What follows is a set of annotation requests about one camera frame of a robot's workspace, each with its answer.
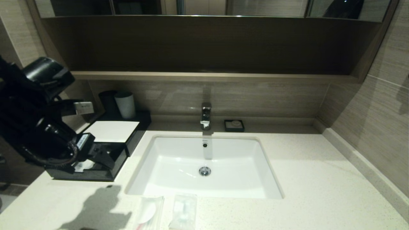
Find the black pull-out drawer tray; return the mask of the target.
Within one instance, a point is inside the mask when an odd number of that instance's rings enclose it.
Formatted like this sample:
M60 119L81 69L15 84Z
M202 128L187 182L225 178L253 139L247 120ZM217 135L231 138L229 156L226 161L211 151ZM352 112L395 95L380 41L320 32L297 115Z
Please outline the black pull-out drawer tray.
M128 156L129 150L127 145L125 143L117 143L117 158L113 158L115 162L113 169L108 169L95 163L93 168L86 169L83 173L74 172L71 174L57 169L46 169L46 172L54 180L113 182L126 162Z

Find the toothbrush packet with green label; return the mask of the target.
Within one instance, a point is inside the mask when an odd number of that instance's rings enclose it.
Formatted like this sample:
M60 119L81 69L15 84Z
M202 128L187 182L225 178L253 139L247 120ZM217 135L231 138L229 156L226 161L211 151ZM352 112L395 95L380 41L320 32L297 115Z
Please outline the toothbrush packet with green label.
M91 161L89 159L86 159L83 162L77 162L75 165L73 165L74 172L83 173L84 170L93 168L94 164L95 164L95 162L93 162L93 161Z

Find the grey plastic cup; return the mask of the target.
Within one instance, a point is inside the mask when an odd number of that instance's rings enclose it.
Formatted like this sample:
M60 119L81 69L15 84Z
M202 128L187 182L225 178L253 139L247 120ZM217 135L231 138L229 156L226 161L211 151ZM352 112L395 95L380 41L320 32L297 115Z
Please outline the grey plastic cup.
M122 118L133 119L136 116L134 96L131 92L118 91L114 99Z

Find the clear packet with white disc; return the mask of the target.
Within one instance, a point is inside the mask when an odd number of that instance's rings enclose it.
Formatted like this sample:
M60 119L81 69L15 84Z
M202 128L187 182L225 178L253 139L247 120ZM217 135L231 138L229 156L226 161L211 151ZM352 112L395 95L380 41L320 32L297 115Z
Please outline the clear packet with white disc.
M142 197L137 207L133 229L160 230L164 202L163 196Z

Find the clear packet with cotton swabs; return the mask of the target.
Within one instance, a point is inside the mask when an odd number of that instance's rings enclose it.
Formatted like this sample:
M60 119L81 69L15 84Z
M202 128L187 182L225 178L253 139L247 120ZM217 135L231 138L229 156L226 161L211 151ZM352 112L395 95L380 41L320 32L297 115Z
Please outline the clear packet with cotton swabs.
M197 195L175 195L169 230L196 229Z

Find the black amenity drawer box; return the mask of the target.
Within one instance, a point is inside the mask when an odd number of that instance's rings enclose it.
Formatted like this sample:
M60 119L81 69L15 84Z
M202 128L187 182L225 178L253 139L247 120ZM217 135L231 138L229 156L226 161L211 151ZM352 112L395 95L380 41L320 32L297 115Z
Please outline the black amenity drawer box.
M136 116L124 119L121 115L104 113L92 122L83 133L90 133L95 142L123 143L130 157L144 132L151 124L149 111L137 111Z

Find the black cup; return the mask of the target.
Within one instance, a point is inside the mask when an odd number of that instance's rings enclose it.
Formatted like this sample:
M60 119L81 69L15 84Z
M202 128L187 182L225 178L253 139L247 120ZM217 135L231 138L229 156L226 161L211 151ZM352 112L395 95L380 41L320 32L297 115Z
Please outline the black cup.
M117 115L118 108L114 96L117 94L116 90L108 90L98 94L101 104L106 114Z

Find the chrome faucet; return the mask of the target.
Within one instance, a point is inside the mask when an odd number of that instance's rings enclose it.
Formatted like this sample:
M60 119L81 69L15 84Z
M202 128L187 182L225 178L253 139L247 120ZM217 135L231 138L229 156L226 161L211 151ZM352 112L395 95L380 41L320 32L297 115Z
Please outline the chrome faucet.
M211 103L202 103L200 125L203 131L208 131L211 129L211 109Z

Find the black soap dish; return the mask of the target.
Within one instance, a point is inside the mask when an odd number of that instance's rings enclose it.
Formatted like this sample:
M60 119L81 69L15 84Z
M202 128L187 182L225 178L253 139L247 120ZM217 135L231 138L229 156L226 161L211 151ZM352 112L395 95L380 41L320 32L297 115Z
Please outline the black soap dish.
M225 126L226 132L244 132L245 131L244 123L242 120L239 120L242 123L242 127L231 126L231 121L233 120L224 120L224 126Z

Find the brown wooden shelf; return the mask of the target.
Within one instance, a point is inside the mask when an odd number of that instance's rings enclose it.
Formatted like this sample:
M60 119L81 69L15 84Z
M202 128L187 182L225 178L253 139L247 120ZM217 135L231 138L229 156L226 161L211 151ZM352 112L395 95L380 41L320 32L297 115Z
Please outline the brown wooden shelf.
M242 74L189 72L72 71L77 80L188 81L188 82L273 82L273 83L360 83L350 75L331 74Z

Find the white sink basin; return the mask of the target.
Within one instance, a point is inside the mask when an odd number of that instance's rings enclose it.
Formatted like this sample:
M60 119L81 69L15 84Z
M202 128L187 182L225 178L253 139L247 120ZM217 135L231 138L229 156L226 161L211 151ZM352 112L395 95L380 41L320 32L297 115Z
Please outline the white sink basin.
M211 168L201 176L202 166ZM125 193L141 196L283 199L281 187L256 139L155 136Z

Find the wall mirror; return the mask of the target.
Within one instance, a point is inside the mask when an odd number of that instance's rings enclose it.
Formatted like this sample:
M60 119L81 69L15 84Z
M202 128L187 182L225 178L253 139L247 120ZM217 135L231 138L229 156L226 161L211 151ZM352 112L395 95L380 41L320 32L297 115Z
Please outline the wall mirror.
M34 0L41 18L102 15L312 17L382 22L391 0Z

